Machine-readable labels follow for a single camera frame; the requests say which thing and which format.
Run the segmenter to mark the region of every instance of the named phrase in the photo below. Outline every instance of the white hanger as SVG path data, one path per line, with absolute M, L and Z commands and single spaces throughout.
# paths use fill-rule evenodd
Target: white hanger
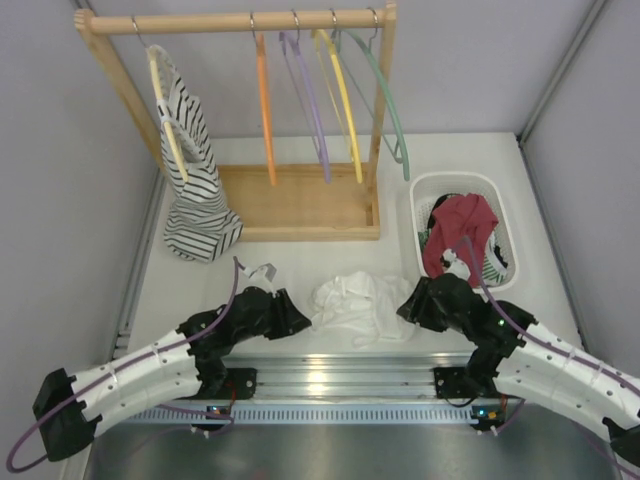
M 138 32 L 138 25 L 136 24 L 135 17 L 132 16 L 131 21 L 133 22 L 133 28 L 135 29 L 140 42 L 142 42 L 142 45 L 144 45 L 147 51 L 147 57 L 149 59 L 149 69 L 151 70 L 151 83 L 153 84 L 153 93 L 156 96 L 156 100 L 164 100 L 162 87 L 160 86 L 160 73 L 158 71 L 158 59 L 156 57 L 156 51 L 153 48 L 147 47 L 147 45 L 142 40 L 142 37 Z M 182 155 L 182 149 L 180 148 L 180 144 L 176 141 L 171 123 L 168 121 L 162 122 L 162 128 L 167 134 L 167 140 L 169 140 L 169 146 L 171 147 L 173 158 L 175 158 L 176 160 L 176 165 L 178 166 L 178 170 L 180 171 L 182 181 L 186 183 L 189 181 L 189 175 L 187 174 L 187 169 L 184 166 L 184 156 Z

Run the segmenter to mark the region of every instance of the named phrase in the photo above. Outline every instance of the white garment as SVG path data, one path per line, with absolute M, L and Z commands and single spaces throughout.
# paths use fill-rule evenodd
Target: white garment
M 411 292 L 409 282 L 400 277 L 377 277 L 365 272 L 336 277 L 312 295 L 313 308 L 318 313 L 311 319 L 311 328 L 355 330 L 360 333 L 353 340 L 356 348 L 379 340 L 405 342 L 416 326 L 396 315 L 396 310 Z
M 450 248 L 447 248 L 444 251 L 442 258 L 449 262 L 449 268 L 446 268 L 444 273 L 453 273 L 456 277 L 461 278 L 462 280 L 469 280 L 469 277 L 471 276 L 469 267 L 466 263 L 460 260 Z

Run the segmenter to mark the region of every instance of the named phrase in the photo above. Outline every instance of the laundry basket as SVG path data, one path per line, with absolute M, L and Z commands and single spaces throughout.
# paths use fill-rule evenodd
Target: laundry basket
M 409 278 L 417 281 L 421 276 L 428 277 L 422 264 L 422 250 L 418 232 L 427 229 L 427 221 L 436 200 L 447 193 L 466 195 L 476 193 L 486 198 L 491 209 L 498 217 L 495 229 L 496 242 L 504 260 L 508 263 L 504 282 L 491 291 L 505 290 L 516 279 L 518 261 L 513 247 L 511 229 L 504 213 L 502 198 L 495 184 L 484 175 L 469 172 L 427 173 L 417 177 L 411 184 L 408 195 L 398 203 L 398 221 L 400 240 L 403 245 L 402 257 Z

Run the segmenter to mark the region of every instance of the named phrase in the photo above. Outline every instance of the striped shirt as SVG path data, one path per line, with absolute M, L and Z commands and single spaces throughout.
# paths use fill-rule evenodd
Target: striped shirt
M 167 52 L 156 53 L 162 97 L 157 100 L 161 124 L 169 122 L 182 150 L 184 182 L 164 129 L 162 158 L 175 200 L 169 208 L 164 242 L 185 260 L 212 262 L 242 233 L 242 220 L 229 209 L 216 167 L 200 99 L 190 95 Z

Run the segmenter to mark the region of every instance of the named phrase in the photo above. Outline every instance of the wooden clothes rack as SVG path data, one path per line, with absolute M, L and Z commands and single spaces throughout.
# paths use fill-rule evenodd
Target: wooden clothes rack
M 256 31 L 380 28 L 378 59 L 388 81 L 393 56 L 396 5 L 388 0 L 384 9 L 299 11 L 296 25 L 291 12 L 254 13 Z M 140 34 L 250 32 L 249 13 L 136 16 Z M 135 35 L 131 17 L 97 17 L 91 10 L 77 10 L 75 27 L 127 107 L 164 172 L 160 133 L 138 89 L 129 77 L 110 35 Z M 380 238 L 377 167 L 385 115 L 385 98 L 376 90 L 369 160 L 363 164 L 364 184 L 357 184 L 351 164 L 331 165 L 331 184 L 324 181 L 322 165 L 278 165 L 278 186 L 272 187 L 266 166 L 219 165 L 229 207 L 245 223 L 243 241 L 341 241 Z

